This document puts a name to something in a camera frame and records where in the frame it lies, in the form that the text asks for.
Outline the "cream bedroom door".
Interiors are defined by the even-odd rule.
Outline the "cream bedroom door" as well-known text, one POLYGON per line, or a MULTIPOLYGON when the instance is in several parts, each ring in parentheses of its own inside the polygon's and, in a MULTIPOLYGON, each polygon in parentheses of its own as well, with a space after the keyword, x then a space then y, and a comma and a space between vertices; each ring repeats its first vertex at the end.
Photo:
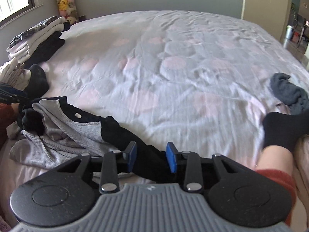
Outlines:
POLYGON ((284 38, 291 0, 243 0, 241 19, 262 27, 276 40, 284 38))

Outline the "white trash bin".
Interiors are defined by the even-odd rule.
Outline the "white trash bin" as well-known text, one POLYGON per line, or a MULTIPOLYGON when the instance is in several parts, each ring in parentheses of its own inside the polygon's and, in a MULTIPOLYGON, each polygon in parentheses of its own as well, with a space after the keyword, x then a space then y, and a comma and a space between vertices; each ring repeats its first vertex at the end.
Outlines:
POLYGON ((287 25, 285 39, 291 39, 293 36, 293 27, 291 25, 287 25))

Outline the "person's left leg black sock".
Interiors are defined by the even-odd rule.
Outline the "person's left leg black sock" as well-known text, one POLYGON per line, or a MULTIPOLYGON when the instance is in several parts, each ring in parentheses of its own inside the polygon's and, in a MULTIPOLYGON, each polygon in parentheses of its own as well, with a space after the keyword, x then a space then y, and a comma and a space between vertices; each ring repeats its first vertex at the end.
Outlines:
POLYGON ((30 71, 31 78, 25 92, 31 102, 27 105, 1 103, 1 147, 8 139, 7 127, 15 121, 21 130, 29 129, 29 131, 43 134, 42 117, 35 113, 31 107, 35 99, 41 98, 49 90, 49 85, 46 74, 39 65, 32 65, 30 71))

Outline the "person's right leg black sock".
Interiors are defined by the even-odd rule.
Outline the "person's right leg black sock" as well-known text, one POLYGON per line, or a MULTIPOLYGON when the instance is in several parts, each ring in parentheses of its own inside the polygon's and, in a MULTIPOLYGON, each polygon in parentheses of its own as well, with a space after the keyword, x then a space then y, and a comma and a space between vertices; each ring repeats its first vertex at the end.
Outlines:
POLYGON ((296 203, 296 185, 292 177, 293 152, 298 140, 308 134, 308 111, 298 115, 268 113, 262 121, 264 142, 255 167, 261 174, 284 187, 296 203))

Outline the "grey black raglan shirt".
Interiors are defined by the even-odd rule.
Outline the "grey black raglan shirt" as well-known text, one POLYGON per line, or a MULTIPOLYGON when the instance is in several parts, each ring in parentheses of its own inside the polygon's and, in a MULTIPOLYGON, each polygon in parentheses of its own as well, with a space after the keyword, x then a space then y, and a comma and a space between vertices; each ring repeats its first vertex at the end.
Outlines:
POLYGON ((77 155, 102 157, 137 145, 133 173, 156 183, 172 181, 166 154, 145 144, 112 117, 101 117, 68 104, 66 97, 38 98, 23 105, 7 128, 15 140, 9 157, 22 165, 50 170, 77 155))

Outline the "dark grey crumpled garment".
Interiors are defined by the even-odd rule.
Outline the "dark grey crumpled garment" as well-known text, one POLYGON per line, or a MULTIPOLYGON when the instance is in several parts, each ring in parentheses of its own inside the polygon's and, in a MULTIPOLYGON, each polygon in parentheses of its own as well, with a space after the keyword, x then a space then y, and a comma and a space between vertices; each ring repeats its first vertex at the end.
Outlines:
POLYGON ((307 92, 290 82, 291 76, 285 73, 275 73, 270 78, 273 95, 289 107, 292 115, 298 115, 308 110, 307 92))

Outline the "plush toy column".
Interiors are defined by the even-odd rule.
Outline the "plush toy column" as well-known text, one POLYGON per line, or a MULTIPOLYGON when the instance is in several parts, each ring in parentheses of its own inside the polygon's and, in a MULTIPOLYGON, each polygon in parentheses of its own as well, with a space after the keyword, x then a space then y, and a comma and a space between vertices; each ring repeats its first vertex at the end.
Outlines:
POLYGON ((56 0, 60 16, 71 25, 79 22, 75 0, 56 0))

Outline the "stack of folded clothes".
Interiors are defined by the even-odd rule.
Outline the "stack of folded clothes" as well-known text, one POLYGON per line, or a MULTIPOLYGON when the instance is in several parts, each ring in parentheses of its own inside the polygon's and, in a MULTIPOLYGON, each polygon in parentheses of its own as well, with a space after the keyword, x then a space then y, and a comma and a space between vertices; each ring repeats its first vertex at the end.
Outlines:
POLYGON ((8 59, 16 59, 26 68, 49 60, 64 44, 62 32, 71 24, 64 17, 52 16, 15 36, 7 48, 8 59))

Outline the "window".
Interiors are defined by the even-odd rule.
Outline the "window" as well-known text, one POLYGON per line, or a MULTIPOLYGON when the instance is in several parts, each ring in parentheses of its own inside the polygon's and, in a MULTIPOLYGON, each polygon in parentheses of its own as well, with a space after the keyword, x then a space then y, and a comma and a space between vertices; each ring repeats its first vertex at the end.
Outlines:
POLYGON ((42 5, 39 0, 1 0, 1 27, 42 5))

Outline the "pink dotted bed sheet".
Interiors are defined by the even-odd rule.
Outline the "pink dotted bed sheet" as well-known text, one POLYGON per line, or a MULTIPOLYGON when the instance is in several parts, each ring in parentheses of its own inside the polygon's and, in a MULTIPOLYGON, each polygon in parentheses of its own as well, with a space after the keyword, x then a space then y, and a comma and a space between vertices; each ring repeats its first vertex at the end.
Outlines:
POLYGON ((308 72, 260 26, 183 11, 131 12, 73 25, 41 64, 44 97, 112 116, 145 143, 169 141, 207 157, 220 152, 252 168, 268 112, 286 112, 270 78, 308 89, 308 72))

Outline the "striped brown garment pile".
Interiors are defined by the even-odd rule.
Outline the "striped brown garment pile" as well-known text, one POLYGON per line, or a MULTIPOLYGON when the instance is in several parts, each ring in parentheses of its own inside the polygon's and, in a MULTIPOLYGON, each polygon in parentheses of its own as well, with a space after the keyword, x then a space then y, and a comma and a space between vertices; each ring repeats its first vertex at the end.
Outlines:
POLYGON ((24 68, 16 58, 1 66, 1 82, 23 91, 29 84, 31 71, 24 68))

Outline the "person's leg black sock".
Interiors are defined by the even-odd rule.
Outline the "person's leg black sock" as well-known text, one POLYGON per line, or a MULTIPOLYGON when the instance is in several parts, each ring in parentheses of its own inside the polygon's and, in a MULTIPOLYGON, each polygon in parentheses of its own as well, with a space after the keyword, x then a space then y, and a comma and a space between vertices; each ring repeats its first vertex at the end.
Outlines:
POLYGON ((31 102, 27 105, 1 103, 1 147, 8 139, 7 127, 15 121, 21 130, 29 129, 29 131, 43 134, 42 117, 35 113, 31 107, 35 99, 41 98, 49 90, 49 85, 46 74, 39 65, 32 65, 30 71, 31 78, 25 92, 31 102))
POLYGON ((255 167, 261 174, 284 187, 296 203, 296 185, 292 177, 293 152, 298 140, 308 134, 308 111, 298 115, 268 113, 262 121, 264 142, 255 167))

